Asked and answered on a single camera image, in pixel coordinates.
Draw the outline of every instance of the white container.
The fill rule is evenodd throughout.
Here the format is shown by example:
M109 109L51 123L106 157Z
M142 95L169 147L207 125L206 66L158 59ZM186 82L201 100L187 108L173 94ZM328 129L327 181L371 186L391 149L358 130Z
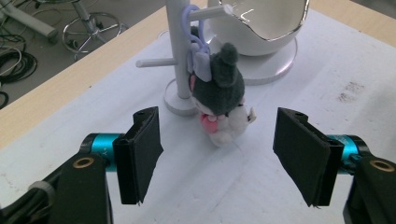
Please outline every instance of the white container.
M233 7L233 15L208 20L215 38L238 52L259 56L278 51L300 31L309 0L208 0L208 7Z

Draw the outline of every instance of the round base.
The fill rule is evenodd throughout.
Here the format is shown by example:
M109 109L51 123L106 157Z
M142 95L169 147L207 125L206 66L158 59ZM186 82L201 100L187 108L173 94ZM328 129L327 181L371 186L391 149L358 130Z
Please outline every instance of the round base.
M91 26L85 23L90 23L93 30L88 30L87 27ZM88 21L78 17L66 24L62 41L68 50L76 54L88 54L118 36L122 28L115 16L104 12L93 12Z
M209 46L211 52L214 53L219 51L221 44L213 37ZM264 85L285 76L293 65L297 49L297 40L294 38L285 47L272 54L240 55L237 66L245 80L245 85Z
M181 99L177 95L176 80L173 79L169 82L165 89L163 97L166 107L174 114L181 116L191 116L198 112L191 99Z

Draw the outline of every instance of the metal stand leg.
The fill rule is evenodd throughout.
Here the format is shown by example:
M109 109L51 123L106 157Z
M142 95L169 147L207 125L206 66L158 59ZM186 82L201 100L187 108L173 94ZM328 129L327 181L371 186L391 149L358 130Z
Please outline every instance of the metal stand leg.
M89 13L81 1L73 2L73 7L78 18L64 27L62 41L67 49L76 53L76 58L81 53L90 53L98 45L105 44L106 39L102 36L104 33L111 30L116 30L115 36L121 33L122 24L116 17L103 12ZM105 27L100 21L104 18L111 19L112 24Z

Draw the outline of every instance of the floor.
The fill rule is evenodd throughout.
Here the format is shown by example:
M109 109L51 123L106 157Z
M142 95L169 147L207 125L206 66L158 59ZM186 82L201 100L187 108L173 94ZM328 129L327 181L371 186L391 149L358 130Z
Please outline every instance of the floor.
M352 1L396 19L396 0ZM104 11L113 14L122 23L131 27L163 7L165 0L81 0L81 2L89 12ZM20 5L20 10L33 14L46 24L57 28L60 33L65 25L77 16L71 3L46 4L39 6L39 8L35 7L35 1L33 0L16 0L10 3L14 4L14 6ZM51 43L44 36L26 29L24 25L12 19L2 22L0 28L0 35L4 33L4 29L15 35L22 35L26 39L26 52L34 55L38 60L38 67L30 77L0 87L0 91L4 91L9 95L9 104L75 62L74 53L63 46L60 35L57 36L57 43ZM5 69L7 68L0 68L0 74ZM2 102L3 96L0 95L0 104Z

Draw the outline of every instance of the kuromi plush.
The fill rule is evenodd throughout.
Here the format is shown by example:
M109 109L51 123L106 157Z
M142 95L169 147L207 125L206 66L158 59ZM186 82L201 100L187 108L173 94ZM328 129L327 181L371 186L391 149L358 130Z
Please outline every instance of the kuromi plush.
M245 83L236 67L237 58L236 48L226 43L209 57L211 78L205 74L200 79L195 70L205 69L199 65L191 71L191 99L200 111L204 130L218 147L233 141L256 118L253 109L248 115L244 107Z
M197 6L187 6L182 15L182 27L191 40L187 55L190 73L191 99L200 111L200 121L213 144L221 147L243 133L256 119L253 109L248 114L244 107L245 83L236 67L238 52L226 43L220 52L210 54L203 39L203 21L188 29L189 14Z

